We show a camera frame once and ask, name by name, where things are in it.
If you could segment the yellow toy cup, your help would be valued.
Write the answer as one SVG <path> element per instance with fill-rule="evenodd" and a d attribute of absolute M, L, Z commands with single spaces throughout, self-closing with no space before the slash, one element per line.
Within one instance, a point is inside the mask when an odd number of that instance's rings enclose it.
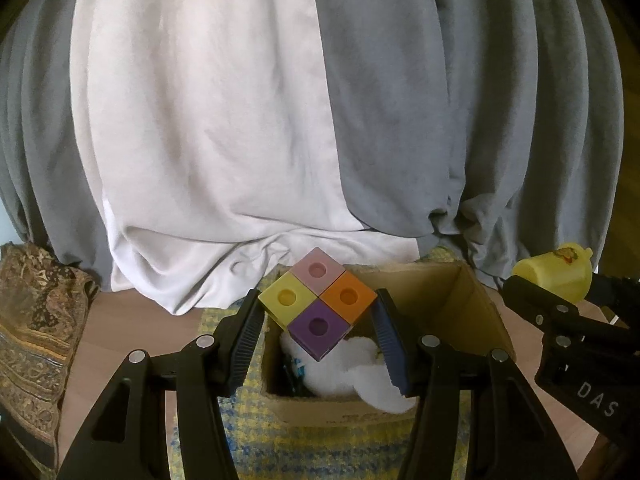
<path fill-rule="evenodd" d="M 565 243 L 542 255 L 520 260 L 512 274 L 576 304 L 586 298 L 592 283 L 592 250 Z"/>

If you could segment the white bunny plush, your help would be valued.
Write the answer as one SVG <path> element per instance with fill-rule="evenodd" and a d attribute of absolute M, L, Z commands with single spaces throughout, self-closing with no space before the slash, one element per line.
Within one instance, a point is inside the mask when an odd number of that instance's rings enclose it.
<path fill-rule="evenodd" d="M 319 398 L 359 396 L 379 411 L 404 414 L 416 400 L 396 387 L 378 345 L 367 337 L 341 340 L 321 361 L 315 361 L 288 333 L 280 346 L 297 379 Z"/>

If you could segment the four colour block cube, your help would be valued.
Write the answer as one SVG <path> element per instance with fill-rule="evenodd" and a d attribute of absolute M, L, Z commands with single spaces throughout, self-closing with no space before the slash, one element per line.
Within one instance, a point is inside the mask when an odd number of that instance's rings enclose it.
<path fill-rule="evenodd" d="M 282 330 L 319 362 L 354 328 L 378 295 L 316 247 L 258 296 Z"/>

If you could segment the yellow blue plaid mat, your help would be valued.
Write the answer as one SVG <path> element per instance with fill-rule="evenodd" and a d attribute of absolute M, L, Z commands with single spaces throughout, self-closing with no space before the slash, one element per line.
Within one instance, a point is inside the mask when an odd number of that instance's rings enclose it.
<path fill-rule="evenodd" d="M 347 427 L 292 427 L 262 396 L 257 347 L 242 388 L 219 400 L 228 445 L 241 479 L 395 479 L 411 420 Z"/>

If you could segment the brown cardboard box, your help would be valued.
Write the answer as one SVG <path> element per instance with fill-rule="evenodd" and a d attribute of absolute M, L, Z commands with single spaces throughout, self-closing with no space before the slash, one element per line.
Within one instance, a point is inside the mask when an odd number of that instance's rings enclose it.
<path fill-rule="evenodd" d="M 351 266 L 349 271 L 382 292 L 349 336 L 376 342 L 390 371 L 399 375 L 401 392 L 418 393 L 431 380 L 433 359 L 422 342 L 425 336 L 435 336 L 443 346 L 465 354 L 488 356 L 501 349 L 516 358 L 496 306 L 467 264 L 421 261 L 377 269 Z M 281 334 L 269 322 L 262 352 L 262 398 L 280 422 L 292 427 L 337 428 L 413 418 L 413 410 L 385 413 L 356 394 L 290 396 L 285 380 L 277 376 Z"/>

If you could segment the brown paisley cloth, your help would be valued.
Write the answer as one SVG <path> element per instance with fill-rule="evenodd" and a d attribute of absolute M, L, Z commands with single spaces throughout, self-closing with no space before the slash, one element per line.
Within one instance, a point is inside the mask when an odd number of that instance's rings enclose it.
<path fill-rule="evenodd" d="M 39 479 L 58 472 L 62 401 L 99 290 L 43 248 L 1 247 L 1 418 Z"/>

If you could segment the grey curtain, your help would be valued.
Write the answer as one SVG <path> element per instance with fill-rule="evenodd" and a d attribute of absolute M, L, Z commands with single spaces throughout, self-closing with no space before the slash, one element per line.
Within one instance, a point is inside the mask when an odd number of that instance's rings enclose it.
<path fill-rule="evenodd" d="M 1 41 L 1 201 L 17 234 L 111 290 L 75 136 L 77 0 L 25 0 Z M 600 252 L 623 145 L 601 0 L 314 0 L 349 211 L 486 278 L 566 242 Z"/>

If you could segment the pale pink curtain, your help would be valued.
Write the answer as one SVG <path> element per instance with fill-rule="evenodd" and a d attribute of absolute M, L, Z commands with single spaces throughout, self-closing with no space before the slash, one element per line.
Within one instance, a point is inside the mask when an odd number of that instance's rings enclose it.
<path fill-rule="evenodd" d="M 418 255 L 347 207 L 314 0 L 77 0 L 70 85 L 116 290 L 182 315 L 314 248 Z"/>

